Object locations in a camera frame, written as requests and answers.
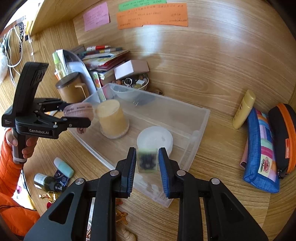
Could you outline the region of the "green mahjong tile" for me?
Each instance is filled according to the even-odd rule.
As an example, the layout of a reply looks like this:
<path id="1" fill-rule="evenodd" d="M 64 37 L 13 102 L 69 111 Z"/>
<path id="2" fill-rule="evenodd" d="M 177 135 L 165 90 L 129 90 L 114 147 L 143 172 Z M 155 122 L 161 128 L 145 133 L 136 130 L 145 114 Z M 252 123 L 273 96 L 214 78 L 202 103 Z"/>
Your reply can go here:
<path id="1" fill-rule="evenodd" d="M 158 149 L 137 149 L 137 168 L 139 173 L 151 173 L 158 170 Z"/>

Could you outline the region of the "red white pencil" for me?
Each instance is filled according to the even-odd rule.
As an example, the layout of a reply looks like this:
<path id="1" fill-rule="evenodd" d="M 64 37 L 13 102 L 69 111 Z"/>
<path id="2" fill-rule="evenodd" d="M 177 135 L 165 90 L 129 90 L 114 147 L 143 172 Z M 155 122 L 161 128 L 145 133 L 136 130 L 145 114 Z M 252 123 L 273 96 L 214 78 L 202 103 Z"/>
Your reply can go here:
<path id="1" fill-rule="evenodd" d="M 104 50 L 110 48 L 110 46 L 108 45 L 99 45 L 99 46 L 90 46 L 86 48 L 86 51 L 90 52 L 90 51 L 98 51 L 98 50 Z"/>

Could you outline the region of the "yellow candle in glass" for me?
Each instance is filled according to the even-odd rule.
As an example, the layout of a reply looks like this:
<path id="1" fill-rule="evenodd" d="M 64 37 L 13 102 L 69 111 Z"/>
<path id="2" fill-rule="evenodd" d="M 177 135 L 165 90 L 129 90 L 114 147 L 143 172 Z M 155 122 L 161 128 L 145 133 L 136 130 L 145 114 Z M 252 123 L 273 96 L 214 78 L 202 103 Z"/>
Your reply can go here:
<path id="1" fill-rule="evenodd" d="M 118 100 L 109 99 L 100 103 L 95 112 L 101 132 L 107 138 L 116 139 L 127 133 L 130 123 Z"/>

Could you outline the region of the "clear plastic storage bin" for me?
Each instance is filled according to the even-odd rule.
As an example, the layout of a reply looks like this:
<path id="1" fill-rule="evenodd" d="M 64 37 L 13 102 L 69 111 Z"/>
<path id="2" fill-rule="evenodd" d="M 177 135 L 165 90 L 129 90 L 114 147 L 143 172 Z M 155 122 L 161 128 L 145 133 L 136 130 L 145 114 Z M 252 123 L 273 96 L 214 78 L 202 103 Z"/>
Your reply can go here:
<path id="1" fill-rule="evenodd" d="M 168 157 L 188 171 L 199 148 L 210 110 L 147 91 L 107 84 L 86 99 L 97 108 L 103 99 L 119 101 L 129 121 L 126 134 L 117 139 L 103 135 L 98 118 L 84 134 L 70 133 L 104 166 L 112 170 L 130 147 L 166 148 Z"/>

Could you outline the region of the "blue Max staples box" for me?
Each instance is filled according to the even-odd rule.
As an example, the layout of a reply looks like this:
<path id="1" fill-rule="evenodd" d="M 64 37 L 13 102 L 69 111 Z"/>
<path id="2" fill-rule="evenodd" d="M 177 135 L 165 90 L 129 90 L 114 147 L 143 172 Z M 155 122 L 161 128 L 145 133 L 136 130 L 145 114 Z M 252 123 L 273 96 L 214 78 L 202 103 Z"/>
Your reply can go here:
<path id="1" fill-rule="evenodd" d="M 65 176 L 60 170 L 56 170 L 56 173 L 54 175 L 54 179 L 55 179 L 55 181 L 60 183 L 63 187 L 67 187 L 70 178 Z"/>

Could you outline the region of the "fruit pattern candy box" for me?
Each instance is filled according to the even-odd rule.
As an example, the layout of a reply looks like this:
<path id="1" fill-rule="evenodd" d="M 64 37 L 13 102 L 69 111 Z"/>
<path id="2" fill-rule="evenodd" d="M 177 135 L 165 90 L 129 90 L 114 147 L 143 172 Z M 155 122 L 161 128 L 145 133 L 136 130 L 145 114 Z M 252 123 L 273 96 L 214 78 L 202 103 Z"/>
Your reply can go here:
<path id="1" fill-rule="evenodd" d="M 99 78 L 99 75 L 98 75 L 98 72 L 97 71 L 90 71 L 90 75 L 92 77 L 92 80 L 95 84 L 95 87 L 96 89 L 100 89 L 102 86 L 101 86 L 101 82 L 100 82 L 100 78 Z"/>

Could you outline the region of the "green sticky note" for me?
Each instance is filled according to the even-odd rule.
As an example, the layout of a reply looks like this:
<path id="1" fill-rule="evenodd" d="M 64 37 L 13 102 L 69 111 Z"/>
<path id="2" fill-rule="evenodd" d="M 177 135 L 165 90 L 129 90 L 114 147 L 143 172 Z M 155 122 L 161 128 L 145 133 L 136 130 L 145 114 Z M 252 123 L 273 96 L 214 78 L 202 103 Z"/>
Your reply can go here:
<path id="1" fill-rule="evenodd" d="M 118 5 L 119 11 L 126 11 L 133 8 L 139 8 L 142 6 L 149 6 L 153 4 L 166 4 L 166 0 L 134 0 L 126 1 Z"/>

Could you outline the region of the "white round jar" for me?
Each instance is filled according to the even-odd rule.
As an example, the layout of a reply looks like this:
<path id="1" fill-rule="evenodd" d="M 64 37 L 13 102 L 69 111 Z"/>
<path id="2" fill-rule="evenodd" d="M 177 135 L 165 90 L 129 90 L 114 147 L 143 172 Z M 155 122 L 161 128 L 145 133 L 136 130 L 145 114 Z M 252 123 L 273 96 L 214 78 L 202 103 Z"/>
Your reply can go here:
<path id="1" fill-rule="evenodd" d="M 145 149 L 166 148 L 168 156 L 173 149 L 173 136 L 161 126 L 145 128 L 137 137 L 137 147 Z"/>

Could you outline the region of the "dark green spray bottle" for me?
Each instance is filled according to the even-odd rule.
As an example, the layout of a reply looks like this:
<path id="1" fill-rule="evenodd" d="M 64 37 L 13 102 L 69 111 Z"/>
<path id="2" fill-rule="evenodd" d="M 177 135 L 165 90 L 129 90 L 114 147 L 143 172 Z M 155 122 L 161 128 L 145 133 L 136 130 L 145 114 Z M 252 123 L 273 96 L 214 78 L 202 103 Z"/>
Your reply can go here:
<path id="1" fill-rule="evenodd" d="M 37 173 L 34 176 L 34 186 L 45 192 L 61 193 L 65 190 L 65 187 L 57 182 L 54 177 L 42 173 Z"/>

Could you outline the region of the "brown mug with lid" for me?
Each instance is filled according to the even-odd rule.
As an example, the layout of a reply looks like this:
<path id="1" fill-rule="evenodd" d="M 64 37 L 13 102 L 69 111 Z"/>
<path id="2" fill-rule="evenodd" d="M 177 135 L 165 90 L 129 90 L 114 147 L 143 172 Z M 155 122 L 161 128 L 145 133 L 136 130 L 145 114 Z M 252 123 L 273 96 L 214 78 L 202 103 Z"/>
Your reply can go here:
<path id="1" fill-rule="evenodd" d="M 73 72 L 63 77 L 56 83 L 63 101 L 67 103 L 82 102 L 89 97 L 89 91 L 85 83 L 82 82 L 79 72 Z"/>

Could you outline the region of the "pink round timer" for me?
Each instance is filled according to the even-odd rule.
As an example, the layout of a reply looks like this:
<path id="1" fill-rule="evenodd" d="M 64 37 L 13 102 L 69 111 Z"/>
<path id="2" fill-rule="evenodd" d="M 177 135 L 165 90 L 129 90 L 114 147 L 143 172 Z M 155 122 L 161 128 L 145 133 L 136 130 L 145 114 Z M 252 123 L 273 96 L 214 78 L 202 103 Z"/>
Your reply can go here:
<path id="1" fill-rule="evenodd" d="M 70 104 L 64 108 L 63 114 L 68 117 L 89 118 L 91 121 L 94 118 L 92 104 L 88 102 Z"/>

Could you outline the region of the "pink sticky note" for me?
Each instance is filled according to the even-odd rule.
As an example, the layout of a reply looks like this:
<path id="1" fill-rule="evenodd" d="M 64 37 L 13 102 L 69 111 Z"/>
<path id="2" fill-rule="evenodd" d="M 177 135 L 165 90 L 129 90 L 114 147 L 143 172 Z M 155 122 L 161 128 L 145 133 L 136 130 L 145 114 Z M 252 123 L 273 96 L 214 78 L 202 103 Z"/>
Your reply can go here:
<path id="1" fill-rule="evenodd" d="M 83 15 L 85 32 L 110 23 L 107 2 L 103 2 Z"/>

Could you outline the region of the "mint green eraser case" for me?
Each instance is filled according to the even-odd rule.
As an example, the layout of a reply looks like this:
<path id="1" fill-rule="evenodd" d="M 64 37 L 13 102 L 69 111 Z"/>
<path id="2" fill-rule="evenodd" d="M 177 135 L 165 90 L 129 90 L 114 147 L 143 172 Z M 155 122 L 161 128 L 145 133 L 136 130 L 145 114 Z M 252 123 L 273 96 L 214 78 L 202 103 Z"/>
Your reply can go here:
<path id="1" fill-rule="evenodd" d="M 63 161 L 59 157 L 56 157 L 54 159 L 54 165 L 67 178 L 71 178 L 74 175 L 74 170 L 65 161 Z"/>

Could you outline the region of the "stack of booklets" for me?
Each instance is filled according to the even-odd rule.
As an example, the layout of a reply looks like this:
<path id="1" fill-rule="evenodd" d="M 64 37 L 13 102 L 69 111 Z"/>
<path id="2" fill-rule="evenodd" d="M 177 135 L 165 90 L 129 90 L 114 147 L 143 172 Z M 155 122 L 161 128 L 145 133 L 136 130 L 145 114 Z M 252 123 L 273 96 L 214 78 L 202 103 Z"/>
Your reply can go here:
<path id="1" fill-rule="evenodd" d="M 105 73 L 120 63 L 123 63 L 129 53 L 129 50 L 123 49 L 122 47 L 100 50 L 92 50 L 89 47 L 86 51 L 77 53 L 77 56 L 88 71 Z"/>

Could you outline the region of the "white cardboard box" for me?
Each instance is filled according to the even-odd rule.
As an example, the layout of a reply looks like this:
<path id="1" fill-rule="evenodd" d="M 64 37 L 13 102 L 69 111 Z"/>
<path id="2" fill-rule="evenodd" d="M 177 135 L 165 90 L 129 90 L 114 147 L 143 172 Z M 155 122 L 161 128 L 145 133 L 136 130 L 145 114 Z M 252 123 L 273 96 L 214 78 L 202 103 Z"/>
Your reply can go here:
<path id="1" fill-rule="evenodd" d="M 115 79 L 149 72 L 149 66 L 145 60 L 129 60 L 114 68 Z"/>

